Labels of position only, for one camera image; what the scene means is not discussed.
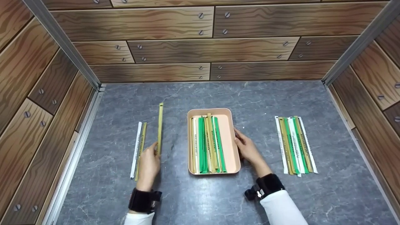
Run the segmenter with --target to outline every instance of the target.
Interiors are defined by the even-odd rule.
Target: wood-pattern wall
[[[400,216],[400,15],[329,89]]]
[[[0,224],[41,224],[94,91],[22,0],[0,25]]]
[[[387,1],[44,3],[101,82],[160,82],[321,79]]]

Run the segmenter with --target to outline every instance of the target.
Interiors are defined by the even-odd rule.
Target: sleeve
[[[271,225],[308,225],[286,190],[274,192],[260,203]]]
[[[151,225],[154,213],[150,214],[126,214],[124,225]]]

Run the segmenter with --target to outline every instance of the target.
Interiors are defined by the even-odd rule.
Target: hand
[[[139,179],[136,189],[151,191],[154,179],[160,171],[160,155],[157,154],[157,142],[146,148],[139,159]]]
[[[272,173],[271,169],[258,152],[253,141],[236,128],[235,135],[235,143],[238,146],[241,155],[253,165],[258,177],[263,177]]]

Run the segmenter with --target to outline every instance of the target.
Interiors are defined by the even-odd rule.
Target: beige tray
[[[201,115],[211,113],[218,118],[220,127],[220,135],[222,142],[222,149],[224,151],[226,173],[207,173],[195,174],[192,171],[192,124],[191,118],[198,118]],[[233,130],[232,113],[227,108],[208,108],[208,109],[192,109],[188,112],[188,169],[194,175],[211,175],[211,174],[232,174],[240,170],[240,159],[238,147],[235,143],[235,131]]]

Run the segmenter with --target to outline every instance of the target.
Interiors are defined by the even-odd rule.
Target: marble surface
[[[251,166],[235,175],[195,177],[187,169],[186,114],[226,107],[253,139],[310,225],[396,224],[320,81],[147,83],[108,85],[57,224],[123,224],[135,182],[129,174],[137,125],[157,139],[164,102],[163,192],[153,224],[269,224],[258,202],[245,200]],[[319,174],[283,174],[274,116],[303,117]]]

